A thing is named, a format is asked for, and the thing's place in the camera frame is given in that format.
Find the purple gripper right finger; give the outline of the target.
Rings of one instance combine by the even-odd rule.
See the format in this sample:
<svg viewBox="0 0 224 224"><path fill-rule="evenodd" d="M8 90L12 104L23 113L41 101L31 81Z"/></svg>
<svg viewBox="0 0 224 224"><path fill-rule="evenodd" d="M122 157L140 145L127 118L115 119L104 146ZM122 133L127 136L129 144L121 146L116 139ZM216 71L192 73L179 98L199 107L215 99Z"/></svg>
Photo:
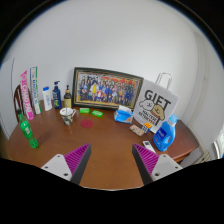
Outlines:
<svg viewBox="0 0 224 224"><path fill-rule="evenodd" d="M167 154L158 155L138 144L132 145L132 154L144 185L182 169L182 167Z"/></svg>

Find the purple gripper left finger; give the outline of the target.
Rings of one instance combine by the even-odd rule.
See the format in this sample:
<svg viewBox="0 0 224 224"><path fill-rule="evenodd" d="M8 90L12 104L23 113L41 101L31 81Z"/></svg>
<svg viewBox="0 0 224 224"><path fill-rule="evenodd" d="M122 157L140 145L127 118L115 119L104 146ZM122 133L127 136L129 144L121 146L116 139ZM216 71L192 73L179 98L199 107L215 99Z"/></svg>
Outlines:
<svg viewBox="0 0 224 224"><path fill-rule="evenodd" d="M66 155L56 154L42 169L79 185L90 155L91 145L86 144Z"/></svg>

